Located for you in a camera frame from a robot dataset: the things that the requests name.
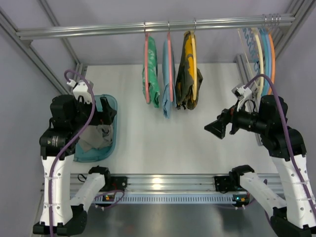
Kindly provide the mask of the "pink hanger with green trousers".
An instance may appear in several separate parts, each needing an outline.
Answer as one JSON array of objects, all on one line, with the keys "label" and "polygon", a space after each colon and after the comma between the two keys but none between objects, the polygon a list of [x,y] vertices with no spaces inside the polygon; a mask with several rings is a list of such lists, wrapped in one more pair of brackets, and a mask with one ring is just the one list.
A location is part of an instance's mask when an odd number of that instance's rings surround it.
[{"label": "pink hanger with green trousers", "polygon": [[149,34],[146,31],[146,22],[144,22],[144,33],[145,33],[145,43],[144,43],[145,93],[146,93],[146,103],[148,104],[150,102],[149,81],[148,81],[148,38],[149,38]]}]

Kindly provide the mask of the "green tie-dye trousers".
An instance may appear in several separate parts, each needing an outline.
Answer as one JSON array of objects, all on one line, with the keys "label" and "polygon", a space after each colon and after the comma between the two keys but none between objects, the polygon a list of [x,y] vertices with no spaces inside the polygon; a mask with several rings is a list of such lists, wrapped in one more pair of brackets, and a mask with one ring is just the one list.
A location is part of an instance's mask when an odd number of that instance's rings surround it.
[{"label": "green tie-dye trousers", "polygon": [[[142,70],[142,84],[145,102],[152,103],[155,108],[159,108],[160,87],[158,83],[158,62],[156,43],[152,36],[145,35],[147,47],[144,48],[144,61]],[[145,62],[147,61],[148,86],[146,87]]]}]

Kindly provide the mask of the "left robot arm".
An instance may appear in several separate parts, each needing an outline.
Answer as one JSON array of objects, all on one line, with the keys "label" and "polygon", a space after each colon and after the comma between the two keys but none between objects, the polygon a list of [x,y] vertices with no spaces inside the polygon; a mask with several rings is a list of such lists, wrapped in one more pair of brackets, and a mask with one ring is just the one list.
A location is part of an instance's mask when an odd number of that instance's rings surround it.
[{"label": "left robot arm", "polygon": [[101,149],[84,149],[78,132],[84,128],[117,125],[116,99],[108,94],[97,95],[94,103],[82,96],[61,95],[52,99],[49,127],[39,139],[44,168],[44,201],[40,220],[34,224],[36,235],[80,235],[86,226],[87,213],[95,196],[114,189],[108,168],[92,167],[87,180],[74,197],[70,195],[71,166],[74,161],[96,162],[107,158],[114,150],[111,145]]}]

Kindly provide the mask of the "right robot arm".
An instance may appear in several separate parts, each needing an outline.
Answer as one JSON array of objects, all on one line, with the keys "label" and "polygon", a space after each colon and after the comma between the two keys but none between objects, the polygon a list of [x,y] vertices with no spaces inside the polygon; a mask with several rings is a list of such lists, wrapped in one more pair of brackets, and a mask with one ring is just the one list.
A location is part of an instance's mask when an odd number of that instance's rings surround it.
[{"label": "right robot arm", "polygon": [[224,109],[216,121],[204,129],[223,139],[230,123],[230,134],[243,129],[260,135],[277,168],[284,197],[262,182],[249,165],[233,168],[230,179],[235,187],[248,191],[265,210],[271,227],[279,237],[311,237],[316,233],[316,198],[306,168],[306,147],[301,133],[286,124],[288,106],[281,97],[261,98],[257,112],[233,105]]}]

